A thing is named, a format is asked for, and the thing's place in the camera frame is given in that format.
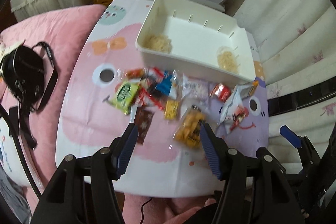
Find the black shoulder bag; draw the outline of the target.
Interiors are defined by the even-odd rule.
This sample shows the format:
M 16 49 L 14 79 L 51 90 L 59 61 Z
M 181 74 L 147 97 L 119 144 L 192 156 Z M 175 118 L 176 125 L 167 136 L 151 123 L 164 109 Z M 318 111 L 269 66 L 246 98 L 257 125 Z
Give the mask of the black shoulder bag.
M 43 58 L 34 51 L 36 47 L 45 50 L 52 67 L 52 74 L 45 82 L 47 69 Z M 35 149 L 34 139 L 28 125 L 31 113 L 40 113 L 47 105 L 58 81 L 58 70 L 54 53 L 46 42 L 38 42 L 29 48 L 20 45 L 1 60 L 1 76 L 11 94 L 19 102 L 19 129 L 31 149 Z

